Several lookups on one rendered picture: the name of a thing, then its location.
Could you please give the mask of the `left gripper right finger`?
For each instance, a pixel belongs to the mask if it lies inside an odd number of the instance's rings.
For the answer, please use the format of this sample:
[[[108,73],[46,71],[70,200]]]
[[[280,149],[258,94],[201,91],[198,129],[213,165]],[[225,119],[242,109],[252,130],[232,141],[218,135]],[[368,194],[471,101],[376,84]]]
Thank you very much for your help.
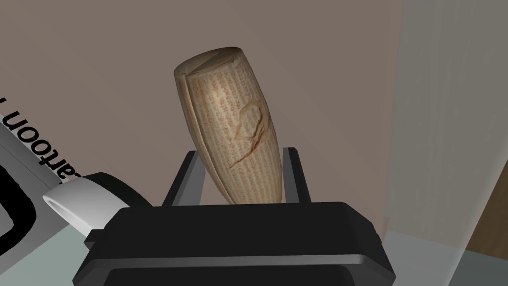
[[[282,174],[286,203],[311,203],[299,153],[294,147],[283,148]]]

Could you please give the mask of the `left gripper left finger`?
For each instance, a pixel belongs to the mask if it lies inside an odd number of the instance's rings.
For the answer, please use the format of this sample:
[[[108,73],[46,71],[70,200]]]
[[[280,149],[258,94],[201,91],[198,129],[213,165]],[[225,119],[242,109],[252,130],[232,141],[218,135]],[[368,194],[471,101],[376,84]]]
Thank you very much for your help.
[[[177,172],[162,206],[199,205],[205,173],[206,169],[199,157],[198,151],[189,151]]]

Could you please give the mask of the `tan inscribed clay cylinder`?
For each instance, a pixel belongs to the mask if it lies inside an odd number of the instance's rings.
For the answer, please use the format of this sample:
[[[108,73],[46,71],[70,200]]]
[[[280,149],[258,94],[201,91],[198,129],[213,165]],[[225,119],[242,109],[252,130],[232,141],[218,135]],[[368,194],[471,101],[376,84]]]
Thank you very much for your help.
[[[238,47],[196,55],[174,69],[191,138],[230,204],[282,201],[282,163],[267,101]]]

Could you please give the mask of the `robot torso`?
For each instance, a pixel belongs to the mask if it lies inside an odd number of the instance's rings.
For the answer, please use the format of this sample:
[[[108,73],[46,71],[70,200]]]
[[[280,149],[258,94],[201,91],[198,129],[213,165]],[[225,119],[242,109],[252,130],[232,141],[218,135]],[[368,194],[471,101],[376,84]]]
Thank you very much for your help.
[[[15,239],[16,245],[9,244],[6,251],[0,246],[0,275],[68,226],[42,198],[61,179],[48,167],[39,165],[36,156],[1,121],[0,115],[0,166],[31,203],[16,203],[10,197],[10,187],[0,188],[0,238],[13,227],[30,228],[23,238]]]

